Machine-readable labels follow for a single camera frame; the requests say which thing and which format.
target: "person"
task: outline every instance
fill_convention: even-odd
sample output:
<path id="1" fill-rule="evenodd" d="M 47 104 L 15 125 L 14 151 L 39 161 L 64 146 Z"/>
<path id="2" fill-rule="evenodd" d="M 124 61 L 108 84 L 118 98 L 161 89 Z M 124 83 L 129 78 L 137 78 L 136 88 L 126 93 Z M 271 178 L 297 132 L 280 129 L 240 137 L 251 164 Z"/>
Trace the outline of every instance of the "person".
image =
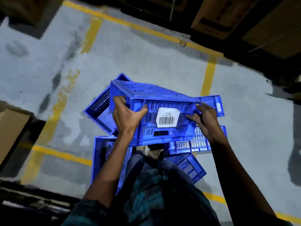
<path id="1" fill-rule="evenodd" d="M 114 97 L 113 118 L 119 134 L 114 148 L 83 199 L 62 225 L 220 225 L 208 199 L 177 166 L 151 161 L 141 152 L 128 161 L 126 178 L 116 195 L 127 148 L 144 106 L 133 112 L 124 97 Z M 276 217 L 265 197 L 236 158 L 217 121 L 215 109 L 202 103 L 201 114 L 187 115 L 208 138 L 220 185 L 234 225 L 291 225 Z"/>

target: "hand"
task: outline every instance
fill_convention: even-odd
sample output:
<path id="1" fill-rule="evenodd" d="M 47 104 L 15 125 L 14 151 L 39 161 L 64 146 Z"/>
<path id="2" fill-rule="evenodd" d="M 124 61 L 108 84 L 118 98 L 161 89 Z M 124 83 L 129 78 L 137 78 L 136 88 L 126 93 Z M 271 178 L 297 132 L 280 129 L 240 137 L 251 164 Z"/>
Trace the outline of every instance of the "hand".
<path id="1" fill-rule="evenodd" d="M 115 109 L 113 111 L 113 119 L 117 125 L 120 134 L 134 135 L 141 119 L 147 114 L 148 109 L 145 106 L 139 112 L 133 112 L 126 107 L 126 100 L 123 96 L 113 98 Z"/>
<path id="2" fill-rule="evenodd" d="M 196 104 L 196 107 L 201 114 L 195 113 L 193 115 L 186 115 L 186 117 L 198 124 L 203 135 L 206 136 L 210 142 L 226 139 L 224 132 L 217 121 L 215 109 L 205 103 L 202 103 L 201 105 Z"/>

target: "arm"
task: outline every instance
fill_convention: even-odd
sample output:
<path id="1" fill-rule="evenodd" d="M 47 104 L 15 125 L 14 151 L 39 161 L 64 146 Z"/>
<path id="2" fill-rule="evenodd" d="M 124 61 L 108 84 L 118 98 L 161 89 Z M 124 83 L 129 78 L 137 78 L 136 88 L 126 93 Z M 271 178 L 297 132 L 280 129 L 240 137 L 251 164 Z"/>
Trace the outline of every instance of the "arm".
<path id="1" fill-rule="evenodd" d="M 257 220 L 258 210 L 276 216 L 254 181 L 236 158 L 227 138 L 217 121 L 212 107 L 197 105 L 202 113 L 187 116 L 199 125 L 208 138 L 219 181 L 226 199 L 232 220 L 243 225 L 247 219 Z"/>
<path id="2" fill-rule="evenodd" d="M 107 208 L 111 206 L 116 194 L 126 150 L 141 119 L 148 112 L 146 106 L 139 112 L 131 111 L 125 106 L 123 97 L 114 97 L 114 102 L 113 118 L 119 134 L 108 159 L 83 197 L 83 199 L 97 200 Z"/>

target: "person's left hand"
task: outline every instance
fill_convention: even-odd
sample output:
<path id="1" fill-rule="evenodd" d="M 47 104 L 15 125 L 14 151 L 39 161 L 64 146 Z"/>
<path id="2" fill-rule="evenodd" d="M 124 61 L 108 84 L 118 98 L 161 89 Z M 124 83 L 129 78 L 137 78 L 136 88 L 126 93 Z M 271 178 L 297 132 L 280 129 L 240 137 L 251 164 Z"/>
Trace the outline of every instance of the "person's left hand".
<path id="1" fill-rule="evenodd" d="M 147 114 L 146 105 L 139 112 L 134 112 L 126 107 L 126 100 L 123 96 L 115 96 L 115 109 L 113 111 L 113 119 L 117 125 L 120 134 L 134 135 L 141 119 Z"/>

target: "forearm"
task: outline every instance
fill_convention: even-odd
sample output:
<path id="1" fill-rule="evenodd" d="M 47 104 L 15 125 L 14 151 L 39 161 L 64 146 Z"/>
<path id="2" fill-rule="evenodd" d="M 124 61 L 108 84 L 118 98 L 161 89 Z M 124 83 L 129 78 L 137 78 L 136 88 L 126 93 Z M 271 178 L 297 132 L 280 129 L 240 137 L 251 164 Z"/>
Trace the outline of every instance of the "forearm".
<path id="1" fill-rule="evenodd" d="M 130 133 L 118 135 L 108 159 L 83 199 L 97 200 L 108 208 L 111 206 L 116 194 L 124 157 L 131 140 L 132 134 Z"/>
<path id="2" fill-rule="evenodd" d="M 210 143 L 220 184 L 233 221 L 254 212 L 275 215 L 269 203 L 236 158 L 226 138 Z"/>

